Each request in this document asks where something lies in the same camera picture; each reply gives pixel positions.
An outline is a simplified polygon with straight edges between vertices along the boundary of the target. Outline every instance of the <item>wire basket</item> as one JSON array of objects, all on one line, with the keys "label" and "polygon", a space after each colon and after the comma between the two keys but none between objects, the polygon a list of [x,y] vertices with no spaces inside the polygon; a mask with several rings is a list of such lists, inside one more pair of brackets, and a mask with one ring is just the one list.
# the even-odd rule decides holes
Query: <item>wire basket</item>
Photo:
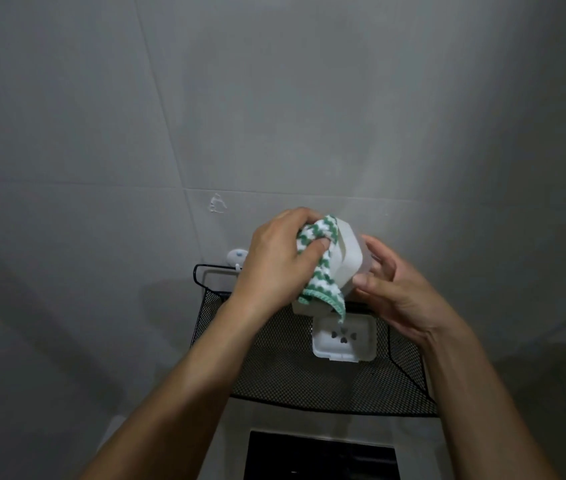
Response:
[{"label": "wire basket", "polygon": [[[203,334],[231,295],[205,289],[191,344]],[[361,303],[346,303],[350,313],[371,314]],[[232,397],[286,408],[375,416],[438,417],[428,393],[418,348],[376,319],[377,355],[370,362],[334,362],[312,351],[312,318],[292,306],[277,312],[258,332],[242,365]]]}]

